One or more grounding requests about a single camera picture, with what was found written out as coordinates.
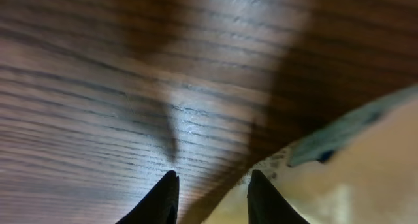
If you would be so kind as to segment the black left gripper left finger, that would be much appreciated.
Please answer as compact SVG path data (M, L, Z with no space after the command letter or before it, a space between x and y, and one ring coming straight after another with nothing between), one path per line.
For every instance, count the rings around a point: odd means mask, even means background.
M176 224L179 186L177 173L168 171L116 224Z

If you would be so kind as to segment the yellow snack bag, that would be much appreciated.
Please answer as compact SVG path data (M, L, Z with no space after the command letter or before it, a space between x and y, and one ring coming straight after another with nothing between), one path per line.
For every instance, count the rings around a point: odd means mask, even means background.
M367 103L259 161L207 223L248 223L253 170L308 223L416 223L417 86Z

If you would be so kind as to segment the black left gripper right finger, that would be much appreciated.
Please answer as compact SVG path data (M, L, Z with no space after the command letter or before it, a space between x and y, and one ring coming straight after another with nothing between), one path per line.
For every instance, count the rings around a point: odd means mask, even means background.
M252 171L247 200L249 224L308 224L260 170Z

